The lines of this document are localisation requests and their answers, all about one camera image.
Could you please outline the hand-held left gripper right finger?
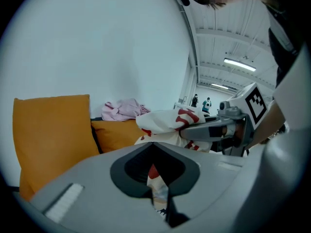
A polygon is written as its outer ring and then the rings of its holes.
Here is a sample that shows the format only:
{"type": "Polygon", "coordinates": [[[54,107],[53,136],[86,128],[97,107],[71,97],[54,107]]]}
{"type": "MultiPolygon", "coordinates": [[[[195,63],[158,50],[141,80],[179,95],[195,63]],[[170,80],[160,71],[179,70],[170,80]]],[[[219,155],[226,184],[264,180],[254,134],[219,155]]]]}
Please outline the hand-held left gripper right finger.
{"type": "Polygon", "coordinates": [[[168,187],[165,221],[170,227],[177,227],[189,217],[177,211],[173,198],[191,191],[200,176],[199,166],[160,143],[153,143],[153,164],[168,187]]]}

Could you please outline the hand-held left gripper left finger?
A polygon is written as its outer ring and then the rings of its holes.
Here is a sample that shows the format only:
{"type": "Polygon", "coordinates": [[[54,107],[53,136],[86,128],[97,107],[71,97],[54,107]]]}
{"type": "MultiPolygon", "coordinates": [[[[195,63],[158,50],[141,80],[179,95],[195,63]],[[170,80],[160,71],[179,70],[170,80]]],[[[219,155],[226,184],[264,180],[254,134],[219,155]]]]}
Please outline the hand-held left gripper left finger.
{"type": "Polygon", "coordinates": [[[153,165],[153,143],[126,147],[117,153],[120,156],[110,167],[114,185],[129,197],[151,199],[152,189],[147,186],[147,180],[153,165]]]}

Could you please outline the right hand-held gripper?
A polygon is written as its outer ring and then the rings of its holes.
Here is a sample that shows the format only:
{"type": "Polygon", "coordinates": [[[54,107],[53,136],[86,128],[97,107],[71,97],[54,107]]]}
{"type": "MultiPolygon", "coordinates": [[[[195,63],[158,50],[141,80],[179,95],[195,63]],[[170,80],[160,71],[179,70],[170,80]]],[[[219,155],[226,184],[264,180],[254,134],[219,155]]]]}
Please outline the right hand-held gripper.
{"type": "Polygon", "coordinates": [[[259,87],[253,83],[220,103],[218,116],[221,118],[205,118],[204,123],[179,130],[179,135],[186,140],[213,142],[210,147],[213,152],[242,157],[267,112],[259,87]],[[234,135],[238,124],[243,129],[241,138],[234,135]],[[233,133],[225,136],[224,128],[229,132],[229,125],[233,125],[233,133]]]}

